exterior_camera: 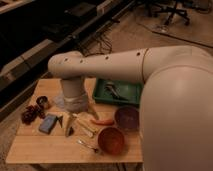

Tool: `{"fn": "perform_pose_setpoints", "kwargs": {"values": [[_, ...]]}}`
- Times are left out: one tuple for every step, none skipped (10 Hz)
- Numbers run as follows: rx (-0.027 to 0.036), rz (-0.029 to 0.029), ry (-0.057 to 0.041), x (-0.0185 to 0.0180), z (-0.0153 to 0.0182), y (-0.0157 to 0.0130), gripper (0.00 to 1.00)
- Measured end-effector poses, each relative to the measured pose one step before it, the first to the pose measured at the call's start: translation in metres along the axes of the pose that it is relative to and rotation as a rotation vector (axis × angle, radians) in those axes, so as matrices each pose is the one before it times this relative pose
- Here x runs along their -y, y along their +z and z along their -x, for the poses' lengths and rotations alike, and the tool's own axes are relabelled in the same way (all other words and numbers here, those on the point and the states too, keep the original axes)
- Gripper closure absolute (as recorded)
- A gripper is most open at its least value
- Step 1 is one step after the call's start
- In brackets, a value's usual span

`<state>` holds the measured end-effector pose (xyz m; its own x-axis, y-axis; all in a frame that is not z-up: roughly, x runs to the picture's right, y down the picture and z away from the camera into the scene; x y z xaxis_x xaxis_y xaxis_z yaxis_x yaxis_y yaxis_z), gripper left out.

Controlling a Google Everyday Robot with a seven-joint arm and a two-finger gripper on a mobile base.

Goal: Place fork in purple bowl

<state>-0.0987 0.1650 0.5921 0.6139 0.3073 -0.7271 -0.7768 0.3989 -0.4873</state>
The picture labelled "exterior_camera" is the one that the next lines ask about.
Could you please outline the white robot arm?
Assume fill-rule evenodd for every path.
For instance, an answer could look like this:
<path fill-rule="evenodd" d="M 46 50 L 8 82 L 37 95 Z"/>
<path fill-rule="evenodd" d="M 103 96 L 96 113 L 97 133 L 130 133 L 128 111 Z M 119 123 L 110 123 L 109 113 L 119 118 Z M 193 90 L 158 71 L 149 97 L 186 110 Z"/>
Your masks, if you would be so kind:
<path fill-rule="evenodd" d="M 86 77 L 142 83 L 144 171 L 213 171 L 213 56 L 195 46 L 163 46 L 85 57 L 50 58 L 66 108 L 88 104 Z"/>

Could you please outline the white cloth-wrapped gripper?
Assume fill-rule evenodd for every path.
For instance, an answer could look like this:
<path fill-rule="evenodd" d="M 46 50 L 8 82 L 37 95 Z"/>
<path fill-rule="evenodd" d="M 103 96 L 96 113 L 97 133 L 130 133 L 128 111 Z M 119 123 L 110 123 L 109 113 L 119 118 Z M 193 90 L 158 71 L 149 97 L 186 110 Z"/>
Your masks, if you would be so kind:
<path fill-rule="evenodd" d="M 88 95 L 84 87 L 84 81 L 85 79 L 83 77 L 60 80 L 65 108 L 71 113 L 80 113 L 88 109 L 88 113 L 98 120 L 99 116 L 97 112 L 93 105 L 89 103 Z M 74 121 L 75 117 L 72 114 L 68 114 L 65 126 L 66 137 L 70 136 Z"/>

